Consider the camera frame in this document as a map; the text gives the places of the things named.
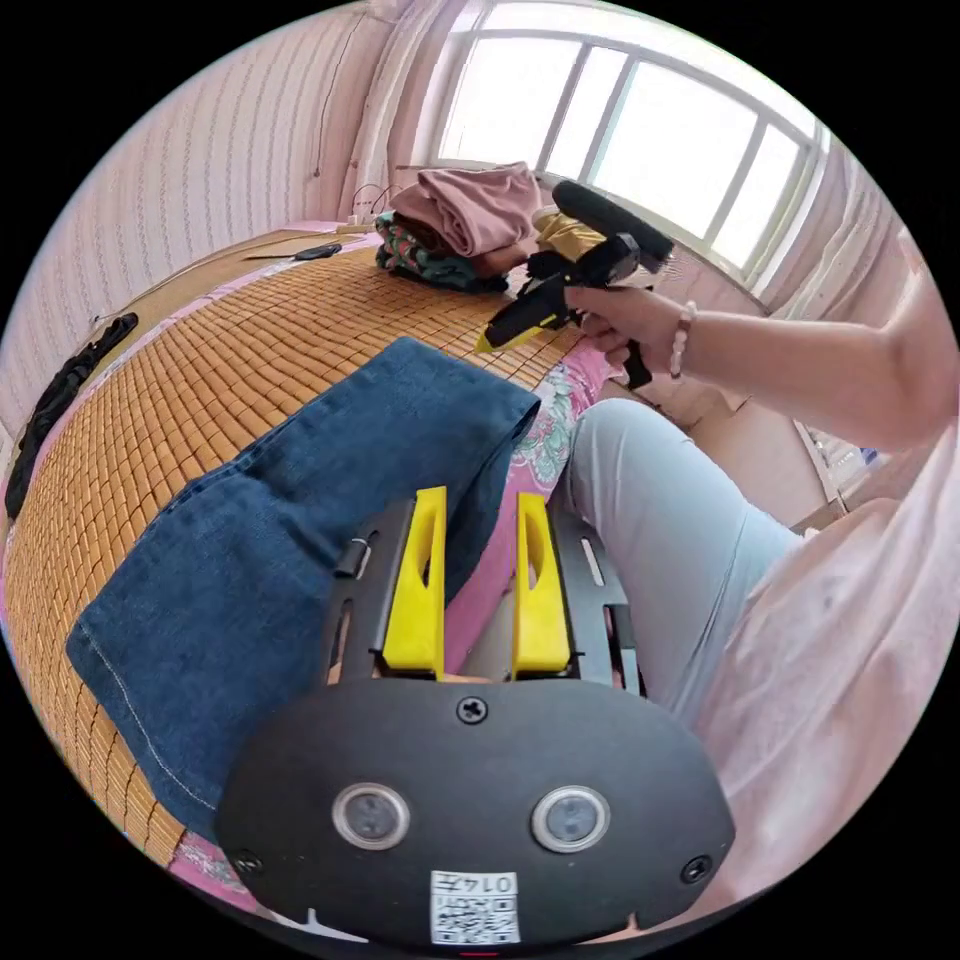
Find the pink shirt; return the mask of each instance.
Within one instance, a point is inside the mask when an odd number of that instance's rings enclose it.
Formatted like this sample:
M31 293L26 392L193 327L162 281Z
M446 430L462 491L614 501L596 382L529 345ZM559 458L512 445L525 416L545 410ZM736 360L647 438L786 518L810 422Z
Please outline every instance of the pink shirt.
M748 598L697 734L737 839L687 922L802 866L866 801L916 727L960 621L954 420L902 503L804 541Z

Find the screw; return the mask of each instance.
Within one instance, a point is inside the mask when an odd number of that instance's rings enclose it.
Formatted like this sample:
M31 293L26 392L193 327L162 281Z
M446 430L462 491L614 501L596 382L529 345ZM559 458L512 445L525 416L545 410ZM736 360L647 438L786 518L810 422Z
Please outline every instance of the screw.
M699 883L710 872L712 866L713 861L708 856L694 857L680 871L680 879L684 883Z
M254 876L263 872L263 861L255 853L241 850L233 858L233 867L241 875Z
M487 718L487 705L479 697L464 697L457 704L457 719L463 723L482 723Z

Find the light blue pants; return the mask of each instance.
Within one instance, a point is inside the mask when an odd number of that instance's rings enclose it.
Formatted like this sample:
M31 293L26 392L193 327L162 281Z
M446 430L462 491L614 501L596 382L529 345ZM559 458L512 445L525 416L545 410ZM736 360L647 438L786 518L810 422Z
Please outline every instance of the light blue pants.
M557 495L596 528L623 582L648 696L691 726L748 594L801 538L633 400L580 418Z

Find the striped wallpaper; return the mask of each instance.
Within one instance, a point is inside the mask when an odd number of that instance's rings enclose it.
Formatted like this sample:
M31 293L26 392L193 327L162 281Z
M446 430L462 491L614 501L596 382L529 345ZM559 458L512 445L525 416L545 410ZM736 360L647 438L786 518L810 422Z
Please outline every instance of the striped wallpaper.
M95 315L230 244L335 215L390 30L355 5L290 24L191 78L128 131L54 224L14 304L0 344L7 434Z

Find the hand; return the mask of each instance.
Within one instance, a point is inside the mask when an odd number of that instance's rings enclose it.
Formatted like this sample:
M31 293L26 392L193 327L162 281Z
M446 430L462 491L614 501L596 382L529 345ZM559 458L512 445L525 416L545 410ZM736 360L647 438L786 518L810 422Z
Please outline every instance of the hand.
M629 356L627 344L636 340L651 373L668 373L673 338L683 308L678 303L638 287L569 287L567 306L584 314L584 334L612 366Z

